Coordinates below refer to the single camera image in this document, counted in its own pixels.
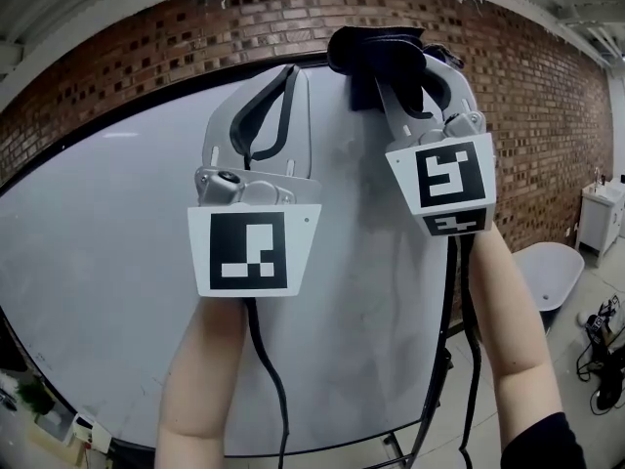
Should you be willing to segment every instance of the black frame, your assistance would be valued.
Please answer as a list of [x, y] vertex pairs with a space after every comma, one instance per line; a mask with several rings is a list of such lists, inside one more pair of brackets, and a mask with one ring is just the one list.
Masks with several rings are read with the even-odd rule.
[[[211, 89], [214, 87], [219, 87], [221, 85], [232, 83], [240, 80], [246, 80], [259, 74], [271, 67], [282, 65], [282, 64], [295, 64], [301, 68], [307, 67], [316, 67], [316, 66], [328, 66], [327, 55], [325, 52], [320, 53], [312, 53], [306, 55], [298, 55], [298, 56], [283, 56], [279, 58], [271, 58], [267, 60], [262, 60], [253, 63], [247, 64], [237, 64], [230, 67], [225, 67], [221, 69], [216, 69], [213, 71], [209, 71], [202, 75], [194, 76], [192, 78], [182, 80], [180, 82], [168, 85], [166, 87], [160, 88], [153, 92], [149, 92], [144, 94], [136, 99], [129, 101], [119, 107], [114, 107], [113, 109], [99, 115], [98, 117], [88, 121], [84, 125], [81, 125], [77, 129], [71, 131], [69, 134], [61, 137], [58, 141], [53, 142], [48, 147], [43, 149], [41, 152], [36, 154], [32, 159], [27, 161], [25, 165], [14, 174], [4, 185], [0, 187], [0, 198], [2, 195], [7, 192], [10, 188], [12, 188], [16, 183], [18, 183], [21, 179], [26, 177], [28, 174], [36, 170], [39, 166], [43, 165], [48, 160], [52, 159], [57, 154], [61, 153], [65, 149], [79, 143], [83, 139], [86, 139], [96, 132], [103, 130], [104, 128], [117, 123], [125, 118], [133, 116], [137, 113], [145, 111], [147, 109], [151, 109], [153, 107], [158, 107], [170, 101], [174, 101], [178, 98], [182, 98], [188, 96], [190, 94], [195, 94], [197, 92], [201, 92], [203, 90]], [[370, 436], [367, 438], [363, 438], [360, 440], [355, 440], [348, 443], [343, 443], [331, 447], [325, 448], [316, 448], [311, 450], [302, 450], [302, 451], [293, 451], [288, 452], [287, 455], [299, 455], [304, 453], [312, 453], [316, 451], [324, 451], [327, 449], [346, 447], [349, 445], [354, 445], [357, 443], [361, 443], [367, 440], [372, 440], [374, 438], [384, 437], [387, 438], [384, 440], [385, 444], [390, 445], [394, 448], [397, 458], [394, 460], [388, 460], [382, 462], [380, 464], [372, 465], [367, 467], [366, 469], [378, 469], [382, 467], [387, 467], [396, 463], [400, 463], [402, 466], [411, 467], [416, 460], [419, 450], [421, 449], [421, 445], [425, 440], [426, 434], [430, 428], [430, 424], [432, 423], [432, 419], [434, 418], [434, 413], [438, 407], [438, 401], [440, 399], [440, 394], [442, 393], [442, 388], [444, 386], [445, 378], [447, 375], [447, 370], [451, 368], [451, 355], [445, 349], [445, 340], [447, 336], [453, 335], [459, 331], [459, 328], [454, 327], [449, 330], [450, 318], [451, 318], [451, 307], [453, 303], [453, 289], [455, 282], [455, 271], [456, 271], [456, 260], [457, 260], [457, 248], [455, 243], [455, 238], [450, 237], [447, 245], [447, 266], [446, 266], [446, 276], [445, 276], [445, 290], [444, 290], [444, 300], [443, 300], [443, 309], [440, 319], [440, 331], [438, 335], [437, 342], [437, 351], [435, 357], [435, 363], [432, 371], [432, 377], [430, 379], [430, 387], [428, 389], [428, 395], [426, 398], [426, 403], [424, 404], [424, 409], [419, 419], [414, 422], [410, 422], [403, 426], [397, 427], [394, 430], [386, 431], [383, 433], [379, 433], [374, 436]], [[21, 345], [21, 341], [18, 335], [15, 333], [13, 328], [11, 327], [11, 323], [4, 315], [4, 312], [0, 308], [0, 317], [2, 317], [7, 325], [13, 331], [13, 334], [16, 336], [18, 342]], [[76, 413], [75, 408], [70, 405], [64, 397], [59, 393], [59, 391], [54, 387], [53, 384], [46, 378], [45, 374], [42, 370], [37, 366], [29, 352], [26, 351], [28, 357], [30, 358], [31, 363], [37, 368], [39, 374], [43, 378], [46, 386], [53, 392], [55, 397], [72, 413]], [[413, 445], [412, 451], [406, 455], [403, 454], [399, 444], [396, 440], [395, 432], [404, 429], [406, 427], [412, 426], [414, 424], [420, 423], [419, 432], [417, 434], [417, 438]], [[141, 445], [136, 445], [133, 443], [125, 442], [123, 440], [116, 440], [113, 438], [110, 445], [110, 452], [113, 458], [118, 459], [120, 462], [131, 464], [133, 467], [144, 467], [144, 463], [148, 465], [146, 467], [150, 467], [149, 463], [153, 463], [154, 457], [154, 448], [144, 447]], [[277, 453], [267, 454], [267, 455], [248, 455], [244, 457], [232, 457], [232, 458], [262, 458], [262, 457], [272, 457], [277, 456]]]

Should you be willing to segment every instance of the sink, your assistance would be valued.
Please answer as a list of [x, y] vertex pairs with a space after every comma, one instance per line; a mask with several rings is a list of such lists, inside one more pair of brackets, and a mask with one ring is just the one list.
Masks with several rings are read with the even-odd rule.
[[598, 201], [599, 203], [611, 206], [621, 200], [625, 195], [625, 189], [612, 187], [608, 184], [606, 186], [597, 185], [597, 189], [595, 190], [595, 185], [591, 184], [582, 190], [582, 195], [586, 198]]

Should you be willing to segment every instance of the potted plant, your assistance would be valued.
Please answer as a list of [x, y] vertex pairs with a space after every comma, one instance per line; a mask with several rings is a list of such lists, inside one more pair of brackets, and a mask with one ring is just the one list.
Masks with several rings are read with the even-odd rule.
[[37, 415], [46, 415], [55, 405], [55, 401], [38, 379], [34, 379], [28, 384], [20, 384], [17, 395], [21, 402]]

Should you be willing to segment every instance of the floor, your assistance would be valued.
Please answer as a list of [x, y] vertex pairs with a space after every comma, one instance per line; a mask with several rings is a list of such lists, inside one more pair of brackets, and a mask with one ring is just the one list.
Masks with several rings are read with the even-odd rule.
[[[592, 257], [585, 257], [587, 268], [558, 315], [548, 342], [564, 410], [578, 442], [584, 448], [588, 467], [612, 469], [625, 458], [625, 408], [614, 409], [603, 416], [592, 414], [589, 401], [597, 383], [582, 383], [575, 374], [575, 362], [587, 345], [585, 334], [576, 324], [576, 317], [580, 312], [595, 312], [614, 293], [625, 302], [625, 238], [619, 238], [610, 248], [598, 269]], [[463, 334], [448, 339], [447, 349], [452, 355], [454, 367], [449, 370], [440, 407], [417, 459], [418, 469], [465, 467], [458, 446], [471, 379], [471, 354]], [[499, 467], [501, 454], [497, 408], [485, 354], [483, 361], [469, 454], [474, 467], [495, 469]], [[44, 464], [46, 453], [25, 440], [23, 416], [24, 413], [12, 415], [0, 408], [0, 466], [4, 462], [6, 469], [67, 467], [53, 460]], [[418, 426], [414, 426], [396, 433], [404, 451], [411, 448], [417, 430]], [[382, 443], [382, 439], [375, 439], [350, 447], [287, 457], [285, 467], [358, 469], [392, 458], [395, 458], [392, 450]], [[229, 469], [273, 469], [276, 465], [275, 459], [271, 458], [229, 459], [227, 463]]]

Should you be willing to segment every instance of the whiteboard frame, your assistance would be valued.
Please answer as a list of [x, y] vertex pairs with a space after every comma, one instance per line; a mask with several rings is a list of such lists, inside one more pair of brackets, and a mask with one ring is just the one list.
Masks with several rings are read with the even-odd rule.
[[[106, 127], [114, 123], [122, 121], [135, 114], [141, 113], [147, 109], [158, 107], [165, 103], [169, 103], [170, 101], [174, 101], [197, 92], [219, 87], [236, 81], [249, 79], [271, 67], [282, 64], [296, 64], [298, 67], [301, 68], [329, 66], [325, 52], [298, 55], [296, 57], [270, 58], [248, 64], [237, 64], [227, 68], [217, 69], [144, 94], [139, 98], [129, 101], [128, 103], [120, 107], [115, 107], [112, 110], [107, 111], [106, 113], [103, 113], [102, 115], [94, 118], [93, 120], [90, 120], [89, 122], [74, 129], [65, 136], [61, 137], [59, 140], [51, 143], [49, 146], [44, 148], [33, 158], [28, 160], [25, 165], [16, 174], [11, 176], [4, 185], [0, 186], [0, 199], [10, 188], [12, 188], [15, 184], [17, 184], [28, 174], [36, 170], [38, 167], [40, 167], [50, 159], [54, 158], [65, 149], [68, 149], [71, 146], [83, 141], [84, 139], [87, 139], [88, 137], [96, 134], [97, 132], [105, 129]], [[440, 329], [438, 334], [437, 350], [435, 354], [432, 374], [430, 377], [430, 384], [428, 388], [426, 402], [424, 404], [420, 417], [413, 422], [407, 423], [402, 426], [397, 426], [393, 430], [381, 432], [374, 436], [330, 447], [301, 451], [289, 451], [287, 453], [288, 455], [311, 453], [354, 445], [356, 443], [361, 443], [374, 438], [391, 435], [395, 431], [420, 423], [421, 425], [417, 434], [417, 438], [415, 440], [413, 450], [411, 451], [411, 453], [407, 454], [403, 458], [403, 460], [406, 460], [406, 457], [408, 456], [416, 458], [419, 449], [425, 439], [429, 426], [432, 422], [436, 408], [438, 407], [438, 399], [440, 397], [440, 393], [442, 392], [442, 387], [444, 385], [444, 380], [446, 377], [446, 371], [450, 362], [450, 356], [445, 349], [445, 341], [448, 334], [456, 333], [454, 330], [449, 330], [449, 324], [451, 323], [451, 307], [453, 303], [453, 287], [456, 266], [455, 255], [450, 255], [453, 251], [455, 251], [455, 248], [450, 247], [450, 242], [452, 241], [455, 241], [455, 239], [453, 237], [450, 237], [447, 246], [447, 266], [444, 285], [444, 300], [442, 301], [443, 306], [441, 313]], [[63, 397], [60, 391], [55, 388], [54, 384], [52, 384], [48, 380], [45, 373], [43, 373], [40, 367], [35, 363], [30, 353], [25, 349], [24, 345], [20, 340], [20, 337], [14, 331], [13, 327], [11, 326], [11, 322], [5, 315], [1, 306], [0, 316], [4, 319], [5, 324], [7, 324], [7, 326], [9, 327], [12, 337], [17, 341], [18, 347], [20, 348], [22, 355], [25, 355], [27, 357], [27, 362], [29, 366], [34, 367], [38, 371], [46, 387], [49, 388], [49, 390], [54, 394], [56, 399], [61, 402], [69, 411], [75, 414], [77, 410]], [[154, 448], [151, 447], [144, 447], [123, 440], [118, 440], [116, 438], [113, 438], [112, 442], [117, 443], [122, 448], [138, 448], [147, 451], [154, 450]], [[277, 456], [277, 453], [270, 453], [260, 456]]]

